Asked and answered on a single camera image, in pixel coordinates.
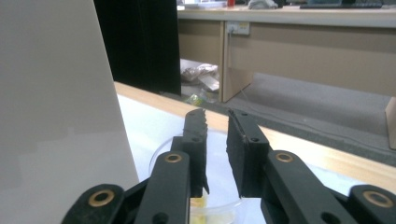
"plastic container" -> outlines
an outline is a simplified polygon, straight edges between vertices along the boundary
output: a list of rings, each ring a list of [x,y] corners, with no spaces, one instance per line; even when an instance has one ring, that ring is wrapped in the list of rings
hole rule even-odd
[[[210,189],[203,199],[192,199],[190,224],[242,224],[249,199],[239,199],[233,171],[226,152],[226,134],[208,131],[206,176]],[[149,173],[157,157],[170,150],[172,138],[165,141],[151,158]]]
[[[235,6],[235,0],[227,0],[227,7],[234,7]]]

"white table surface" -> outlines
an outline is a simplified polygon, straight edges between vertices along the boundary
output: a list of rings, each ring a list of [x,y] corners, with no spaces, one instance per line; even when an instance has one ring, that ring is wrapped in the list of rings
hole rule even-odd
[[[121,95],[119,102],[136,171],[139,180],[142,181],[149,177],[149,164],[155,150],[171,137],[182,133],[184,119]],[[225,146],[226,133],[218,139],[223,141]],[[348,195],[351,186],[362,184],[347,176],[308,166],[324,185],[345,195]],[[244,223],[265,223],[260,209],[260,199],[251,199]]]

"black curtain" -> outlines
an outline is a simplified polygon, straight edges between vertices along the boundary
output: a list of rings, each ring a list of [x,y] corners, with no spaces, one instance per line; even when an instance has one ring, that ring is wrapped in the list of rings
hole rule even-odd
[[[115,81],[181,94],[176,0],[94,0]]]

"electrical outlet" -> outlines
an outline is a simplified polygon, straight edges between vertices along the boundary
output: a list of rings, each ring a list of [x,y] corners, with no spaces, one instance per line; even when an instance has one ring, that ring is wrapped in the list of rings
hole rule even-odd
[[[233,35],[249,35],[250,22],[248,21],[227,21],[227,33]]]

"white panel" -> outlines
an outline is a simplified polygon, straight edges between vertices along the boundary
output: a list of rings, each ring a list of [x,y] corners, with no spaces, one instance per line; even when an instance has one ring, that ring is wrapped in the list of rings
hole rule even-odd
[[[137,183],[93,1],[0,0],[0,223]]]

